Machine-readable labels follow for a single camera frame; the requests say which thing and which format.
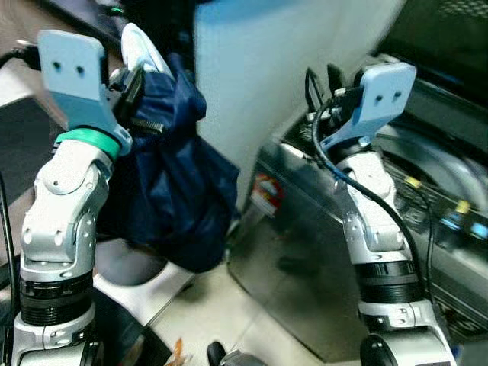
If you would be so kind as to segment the grey top-load washing machine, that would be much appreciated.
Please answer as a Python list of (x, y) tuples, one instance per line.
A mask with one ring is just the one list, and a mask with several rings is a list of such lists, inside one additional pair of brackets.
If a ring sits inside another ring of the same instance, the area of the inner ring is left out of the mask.
[[(457, 292), (479, 281), (486, 258), (478, 239), (486, 233), (479, 191), (487, 178), (487, 111), (422, 79), (418, 70), (405, 111), (374, 140), (420, 258), (428, 237), (436, 240), (432, 281)], [(331, 173), (314, 154), (306, 117), (281, 127), (259, 150), (254, 175), (277, 178), (284, 199), (276, 217), (250, 199), (231, 238), (227, 268), (317, 358), (352, 361), (367, 328), (357, 314), (344, 212), (332, 198)], [(453, 323), (446, 326), (452, 344), (474, 348), (474, 315), (463, 315), (460, 304), (447, 304), (443, 313)]]

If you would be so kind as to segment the dark grey robot foot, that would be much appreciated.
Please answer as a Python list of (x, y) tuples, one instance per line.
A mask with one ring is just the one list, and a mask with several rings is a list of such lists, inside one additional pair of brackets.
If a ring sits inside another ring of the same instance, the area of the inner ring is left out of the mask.
[(268, 366), (252, 353), (241, 352), (240, 349), (228, 352), (219, 341), (207, 345), (207, 361), (209, 366)]

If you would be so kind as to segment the white tall appliance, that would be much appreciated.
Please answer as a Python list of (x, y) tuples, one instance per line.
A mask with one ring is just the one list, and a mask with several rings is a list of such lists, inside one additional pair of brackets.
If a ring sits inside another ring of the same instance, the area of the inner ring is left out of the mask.
[(194, 10), (202, 137), (240, 170), (246, 203), (258, 151), (306, 109), (304, 76), (351, 75), (386, 37), (406, 0), (209, 0)]

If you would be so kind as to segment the dark washing machine lid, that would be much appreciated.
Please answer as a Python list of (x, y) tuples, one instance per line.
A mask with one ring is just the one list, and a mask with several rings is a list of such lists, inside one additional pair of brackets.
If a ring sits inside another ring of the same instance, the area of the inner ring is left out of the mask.
[(405, 0), (375, 52), (414, 64), (422, 79), (483, 107), (487, 34), (487, 0)]

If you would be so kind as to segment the navy blue garment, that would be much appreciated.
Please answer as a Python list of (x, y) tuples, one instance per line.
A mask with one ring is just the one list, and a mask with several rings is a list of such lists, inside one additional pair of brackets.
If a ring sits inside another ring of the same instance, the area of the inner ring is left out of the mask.
[(186, 271), (212, 271), (223, 261), (240, 170), (199, 135), (207, 102), (184, 58), (169, 53), (173, 77), (144, 74), (144, 95), (132, 118), (163, 123), (164, 136), (137, 133), (115, 161), (98, 235), (150, 248)]

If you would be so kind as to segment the white light-blue cloth piece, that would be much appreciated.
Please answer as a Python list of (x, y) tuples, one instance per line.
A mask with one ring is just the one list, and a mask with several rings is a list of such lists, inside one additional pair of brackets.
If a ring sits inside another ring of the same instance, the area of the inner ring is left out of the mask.
[(173, 77), (166, 59), (153, 44), (149, 35), (135, 22), (129, 22), (120, 34), (120, 50), (123, 63), (129, 71), (157, 72)]

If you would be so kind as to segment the white flat base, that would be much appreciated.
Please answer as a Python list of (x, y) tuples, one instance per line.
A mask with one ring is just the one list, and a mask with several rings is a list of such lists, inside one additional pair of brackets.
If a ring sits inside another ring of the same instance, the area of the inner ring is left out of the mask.
[(196, 273), (186, 271), (180, 266), (167, 264), (153, 279), (144, 284), (136, 286), (112, 284), (104, 279), (104, 276), (97, 274), (94, 277), (94, 286), (119, 306), (126, 308), (140, 324), (146, 326), (196, 276)]

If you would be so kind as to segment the red washer sticker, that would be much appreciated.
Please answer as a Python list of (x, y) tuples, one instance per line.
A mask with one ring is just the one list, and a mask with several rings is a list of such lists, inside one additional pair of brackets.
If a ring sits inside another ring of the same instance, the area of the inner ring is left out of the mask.
[(255, 173), (250, 199), (266, 216), (276, 217), (284, 199), (284, 189), (272, 175)]

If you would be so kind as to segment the grey round container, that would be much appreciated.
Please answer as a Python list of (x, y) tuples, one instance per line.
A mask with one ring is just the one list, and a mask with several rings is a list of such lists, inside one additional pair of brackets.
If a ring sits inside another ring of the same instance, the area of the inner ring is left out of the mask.
[(168, 259), (150, 248), (112, 239), (95, 245), (95, 272), (105, 281), (125, 287), (149, 283), (160, 275)]

